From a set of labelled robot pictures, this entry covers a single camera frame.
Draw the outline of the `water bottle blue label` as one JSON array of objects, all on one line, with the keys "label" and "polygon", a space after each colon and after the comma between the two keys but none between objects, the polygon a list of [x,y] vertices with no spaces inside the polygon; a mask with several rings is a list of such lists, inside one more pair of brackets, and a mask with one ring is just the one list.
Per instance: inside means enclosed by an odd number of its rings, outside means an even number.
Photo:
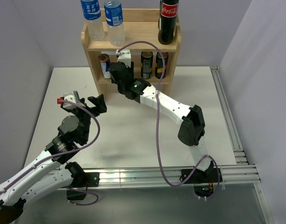
[{"label": "water bottle blue label", "polygon": [[81,0],[80,3],[90,38],[95,41],[102,40],[105,33],[102,25],[99,1]]}]

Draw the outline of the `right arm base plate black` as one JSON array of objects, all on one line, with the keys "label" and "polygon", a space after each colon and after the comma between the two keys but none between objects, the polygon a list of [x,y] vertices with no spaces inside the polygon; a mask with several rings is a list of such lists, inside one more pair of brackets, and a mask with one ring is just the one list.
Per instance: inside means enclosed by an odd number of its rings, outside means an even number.
[{"label": "right arm base plate black", "polygon": [[220,169],[207,169],[206,171],[201,171],[199,169],[195,170],[186,184],[203,184],[203,183],[218,183],[218,177],[220,177],[220,182],[223,181]]}]

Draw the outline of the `black yellow beverage can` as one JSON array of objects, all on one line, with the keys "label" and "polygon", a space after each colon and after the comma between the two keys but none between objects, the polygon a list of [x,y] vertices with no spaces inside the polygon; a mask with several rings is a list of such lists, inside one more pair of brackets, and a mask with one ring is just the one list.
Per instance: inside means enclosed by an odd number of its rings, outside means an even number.
[{"label": "black yellow beverage can", "polygon": [[168,58],[169,58],[169,53],[168,52],[162,52],[164,61],[165,61],[165,69],[163,66],[163,61],[161,55],[157,52],[156,54],[156,66],[155,66],[155,77],[157,79],[160,79],[162,76],[162,72],[164,71],[164,76],[166,76],[166,70],[167,70],[167,64],[168,64]]}]

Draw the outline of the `blue silver energy drink can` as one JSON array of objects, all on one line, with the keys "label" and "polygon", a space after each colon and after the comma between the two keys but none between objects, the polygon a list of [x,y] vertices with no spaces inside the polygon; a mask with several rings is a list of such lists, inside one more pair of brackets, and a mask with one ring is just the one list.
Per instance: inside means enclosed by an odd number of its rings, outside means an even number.
[{"label": "blue silver energy drink can", "polygon": [[100,54],[98,59],[99,59],[100,65],[101,65],[103,77],[106,80],[110,80],[111,75],[109,72],[109,66],[110,66],[111,62],[110,62],[109,55],[108,54]]}]

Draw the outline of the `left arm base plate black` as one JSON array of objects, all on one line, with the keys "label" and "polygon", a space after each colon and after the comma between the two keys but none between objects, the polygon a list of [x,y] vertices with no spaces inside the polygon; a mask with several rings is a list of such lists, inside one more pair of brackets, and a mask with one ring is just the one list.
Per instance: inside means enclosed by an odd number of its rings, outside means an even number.
[{"label": "left arm base plate black", "polygon": [[99,172],[89,172],[74,176],[72,183],[66,185],[70,188],[88,188],[88,187],[98,187],[100,180]]}]

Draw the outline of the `small water bottle blue cap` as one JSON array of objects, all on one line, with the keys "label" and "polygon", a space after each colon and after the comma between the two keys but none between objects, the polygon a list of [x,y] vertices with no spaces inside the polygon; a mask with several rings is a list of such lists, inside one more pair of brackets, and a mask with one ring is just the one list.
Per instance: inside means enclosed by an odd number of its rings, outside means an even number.
[{"label": "small water bottle blue cap", "polygon": [[114,46],[125,42],[123,11],[120,0],[108,0],[104,3],[105,17],[110,43]]}]

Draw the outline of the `dark green beverage can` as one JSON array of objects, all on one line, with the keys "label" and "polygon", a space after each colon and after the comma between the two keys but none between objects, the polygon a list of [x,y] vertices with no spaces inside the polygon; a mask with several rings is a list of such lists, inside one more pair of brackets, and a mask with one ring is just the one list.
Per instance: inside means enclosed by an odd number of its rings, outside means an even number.
[{"label": "dark green beverage can", "polygon": [[141,53],[141,77],[143,79],[151,78],[152,67],[153,67],[153,53],[142,52]]}]

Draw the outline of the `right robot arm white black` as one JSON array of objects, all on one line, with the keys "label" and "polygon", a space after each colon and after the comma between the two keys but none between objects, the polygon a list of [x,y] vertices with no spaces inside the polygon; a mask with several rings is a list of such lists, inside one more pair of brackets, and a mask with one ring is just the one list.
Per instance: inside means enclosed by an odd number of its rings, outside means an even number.
[{"label": "right robot arm white black", "polygon": [[201,182],[206,182],[214,169],[214,162],[208,155],[205,146],[200,141],[205,135],[205,121],[202,109],[182,104],[157,90],[148,81],[134,78],[130,68],[122,62],[109,66],[111,82],[117,85],[118,92],[130,100],[147,105],[157,111],[156,120],[156,148],[157,159],[163,172],[159,149],[159,118],[164,114],[179,126],[178,139],[192,150],[195,171],[193,175]]}]

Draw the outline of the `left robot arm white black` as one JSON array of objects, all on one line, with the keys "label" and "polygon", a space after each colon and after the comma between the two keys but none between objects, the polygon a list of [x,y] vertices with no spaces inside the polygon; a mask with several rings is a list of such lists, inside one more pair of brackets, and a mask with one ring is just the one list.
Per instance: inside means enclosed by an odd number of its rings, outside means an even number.
[{"label": "left robot arm white black", "polygon": [[83,184],[80,165],[70,162],[79,151],[91,146],[100,135],[97,116],[107,112],[103,94],[88,97],[88,107],[77,91],[57,99],[61,109],[71,113],[58,127],[57,136],[24,169],[0,184],[0,224],[10,224],[26,205],[59,188]]}]

